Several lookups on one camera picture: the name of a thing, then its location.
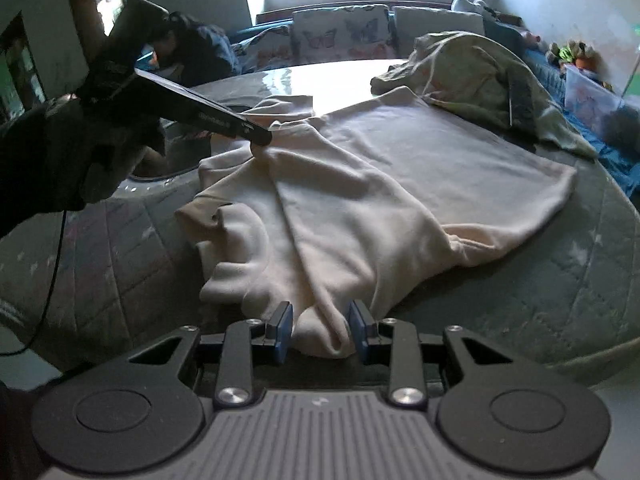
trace black cable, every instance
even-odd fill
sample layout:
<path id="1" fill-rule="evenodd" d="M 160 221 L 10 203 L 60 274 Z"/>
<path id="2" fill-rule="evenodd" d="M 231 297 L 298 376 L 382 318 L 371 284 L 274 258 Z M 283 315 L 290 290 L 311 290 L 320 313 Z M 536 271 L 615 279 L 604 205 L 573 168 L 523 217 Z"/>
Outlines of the black cable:
<path id="1" fill-rule="evenodd" d="M 38 337 L 40 330 L 44 326 L 44 323 L 47 319 L 47 312 L 49 311 L 49 304 L 51 303 L 51 297 L 53 296 L 53 289 L 56 286 L 56 277 L 58 275 L 58 266 L 60 264 L 60 253 L 62 252 L 62 240 L 65 237 L 65 224 L 66 224 L 66 211 L 62 212 L 62 224 L 60 225 L 60 240 L 58 241 L 58 253 L 56 254 L 56 264 L 53 267 L 53 275 L 51 277 L 51 282 L 49 283 L 49 293 L 47 294 L 47 301 L 44 303 L 44 308 L 42 309 L 42 315 L 40 316 L 40 321 L 36 326 L 36 330 L 33 331 L 33 335 L 31 339 L 29 339 L 28 343 L 20 348 L 19 350 L 14 350 L 13 352 L 0 352 L 0 357 L 12 357 L 20 354 L 24 354 L 31 346 L 34 341 Z"/>

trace person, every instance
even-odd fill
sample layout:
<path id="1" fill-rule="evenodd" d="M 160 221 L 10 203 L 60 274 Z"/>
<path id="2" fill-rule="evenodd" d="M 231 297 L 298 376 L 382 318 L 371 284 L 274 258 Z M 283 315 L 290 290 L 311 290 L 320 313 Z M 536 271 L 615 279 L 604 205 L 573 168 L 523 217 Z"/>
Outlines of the person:
<path id="1" fill-rule="evenodd" d="M 167 79 L 192 87 L 240 75 L 241 67 L 225 31 L 181 12 L 169 14 L 148 42 Z"/>

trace pillow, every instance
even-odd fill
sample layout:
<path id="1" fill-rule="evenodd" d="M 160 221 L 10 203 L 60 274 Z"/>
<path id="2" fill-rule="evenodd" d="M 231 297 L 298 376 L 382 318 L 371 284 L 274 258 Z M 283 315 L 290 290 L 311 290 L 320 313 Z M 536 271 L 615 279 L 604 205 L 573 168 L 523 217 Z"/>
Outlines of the pillow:
<path id="1" fill-rule="evenodd" d="M 233 45 L 242 73 L 284 68 L 294 64 L 289 25 L 268 28 Z"/>
<path id="2" fill-rule="evenodd" d="M 414 50 L 415 38 L 431 32 L 465 30 L 484 36 L 482 16 L 473 12 L 423 7 L 394 7 L 393 11 L 396 18 L 400 57 L 409 57 Z"/>
<path id="3" fill-rule="evenodd" d="M 292 34 L 300 64 L 396 56 L 385 5 L 298 10 Z"/>

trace white plush toy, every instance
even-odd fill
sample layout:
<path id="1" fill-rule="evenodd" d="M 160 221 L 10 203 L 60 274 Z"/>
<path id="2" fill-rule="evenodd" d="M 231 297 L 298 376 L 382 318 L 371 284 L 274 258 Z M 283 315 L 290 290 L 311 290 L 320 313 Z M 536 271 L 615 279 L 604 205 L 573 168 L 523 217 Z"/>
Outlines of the white plush toy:
<path id="1" fill-rule="evenodd" d="M 457 12 L 474 12 L 480 14 L 483 18 L 495 21 L 494 16 L 486 8 L 487 4 L 482 0 L 474 0 L 473 3 L 469 0 L 453 0 L 451 4 L 451 10 L 456 10 Z"/>

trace ribbed gray surface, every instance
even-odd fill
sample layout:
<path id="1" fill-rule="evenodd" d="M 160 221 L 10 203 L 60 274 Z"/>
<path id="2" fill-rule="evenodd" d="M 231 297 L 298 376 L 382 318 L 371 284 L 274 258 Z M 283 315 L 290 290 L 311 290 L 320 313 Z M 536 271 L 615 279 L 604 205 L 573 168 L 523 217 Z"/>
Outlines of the ribbed gray surface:
<path id="1" fill-rule="evenodd" d="M 42 480 L 76 477 L 52 470 Z M 187 455 L 140 480 L 504 480 L 442 443 L 420 413 L 373 392 L 267 392 L 220 413 Z M 567 480 L 596 480 L 590 472 Z"/>

